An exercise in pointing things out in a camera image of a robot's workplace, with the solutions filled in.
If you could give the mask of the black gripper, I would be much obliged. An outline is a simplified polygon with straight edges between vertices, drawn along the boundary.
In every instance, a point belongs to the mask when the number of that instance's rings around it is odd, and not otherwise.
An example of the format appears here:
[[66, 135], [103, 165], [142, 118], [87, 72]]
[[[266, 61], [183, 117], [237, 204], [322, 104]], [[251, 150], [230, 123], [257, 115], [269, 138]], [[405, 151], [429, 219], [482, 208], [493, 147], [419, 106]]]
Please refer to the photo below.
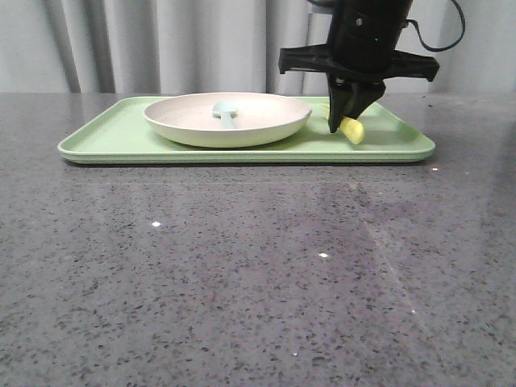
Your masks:
[[280, 50], [281, 74], [332, 75], [327, 77], [330, 133], [337, 132], [343, 117], [358, 119], [381, 98], [384, 79], [434, 80], [439, 71], [435, 58], [396, 49], [411, 6], [411, 1], [334, 1], [326, 43]]

